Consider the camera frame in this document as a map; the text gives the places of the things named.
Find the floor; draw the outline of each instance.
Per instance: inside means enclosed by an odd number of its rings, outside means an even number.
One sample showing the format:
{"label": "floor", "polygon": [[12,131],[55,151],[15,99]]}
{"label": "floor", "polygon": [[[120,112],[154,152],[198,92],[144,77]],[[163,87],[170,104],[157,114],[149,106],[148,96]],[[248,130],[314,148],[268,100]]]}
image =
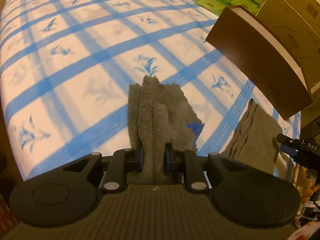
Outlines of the floor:
{"label": "floor", "polygon": [[[2,11],[3,6],[4,0],[0,0],[0,11]],[[0,152],[2,152],[7,158],[6,168],[0,174],[0,193],[7,202],[10,192],[16,184],[22,181],[22,178],[10,148],[7,130],[4,124],[2,107],[0,109]]]}

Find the fuzzy gray fabric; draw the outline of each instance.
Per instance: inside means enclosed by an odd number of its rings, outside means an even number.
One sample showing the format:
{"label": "fuzzy gray fabric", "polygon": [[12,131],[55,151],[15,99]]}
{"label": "fuzzy gray fabric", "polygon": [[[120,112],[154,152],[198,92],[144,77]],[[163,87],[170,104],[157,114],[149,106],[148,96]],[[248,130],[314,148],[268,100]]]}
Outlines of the fuzzy gray fabric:
{"label": "fuzzy gray fabric", "polygon": [[253,99],[238,123],[224,156],[238,160],[261,171],[273,174],[279,153],[276,136],[280,125]]}
{"label": "fuzzy gray fabric", "polygon": [[196,151],[195,135],[187,124],[198,122],[179,85],[162,85],[156,77],[145,76],[142,86],[130,85],[128,130],[132,148],[139,140],[144,147],[144,169],[130,172],[128,183],[171,184],[177,174],[164,171],[164,146]]}

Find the bed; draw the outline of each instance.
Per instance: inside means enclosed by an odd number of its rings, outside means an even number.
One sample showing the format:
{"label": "bed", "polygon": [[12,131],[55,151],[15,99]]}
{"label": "bed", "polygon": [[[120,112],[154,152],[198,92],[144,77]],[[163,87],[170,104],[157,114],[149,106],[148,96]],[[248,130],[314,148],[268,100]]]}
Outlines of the bed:
{"label": "bed", "polygon": [[[198,155],[226,147],[250,98],[299,138],[300,113],[283,120],[205,41],[216,19],[191,0],[6,0],[1,101],[22,178],[129,147],[128,88],[145,75],[181,86],[205,123]],[[293,165],[279,154],[275,175]]]}

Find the silver screw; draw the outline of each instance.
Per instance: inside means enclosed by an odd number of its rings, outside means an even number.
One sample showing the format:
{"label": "silver screw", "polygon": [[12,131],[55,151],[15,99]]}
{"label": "silver screw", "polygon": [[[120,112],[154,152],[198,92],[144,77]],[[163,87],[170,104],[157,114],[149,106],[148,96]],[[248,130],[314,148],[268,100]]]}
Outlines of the silver screw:
{"label": "silver screw", "polygon": [[205,184],[204,182],[194,182],[191,184],[191,187],[194,189],[194,190],[204,190],[206,189],[207,187],[207,184]]}
{"label": "silver screw", "polygon": [[120,187],[120,185],[116,182],[107,182],[103,185],[103,187],[107,190],[117,190]]}

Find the gray cloth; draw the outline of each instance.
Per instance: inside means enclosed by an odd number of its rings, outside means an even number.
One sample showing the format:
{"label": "gray cloth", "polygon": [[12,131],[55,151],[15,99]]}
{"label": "gray cloth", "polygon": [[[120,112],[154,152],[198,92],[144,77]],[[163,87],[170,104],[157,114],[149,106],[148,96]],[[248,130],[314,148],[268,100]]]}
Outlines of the gray cloth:
{"label": "gray cloth", "polygon": [[132,148],[139,140],[144,147],[144,169],[130,172],[129,183],[171,184],[177,174],[164,171],[164,146],[196,151],[195,135],[187,124],[200,123],[179,85],[162,85],[156,77],[145,76],[142,86],[130,85],[128,130]]}
{"label": "gray cloth", "polygon": [[253,99],[236,127],[234,136],[222,153],[261,171],[273,174],[279,153],[276,136],[279,124]]}

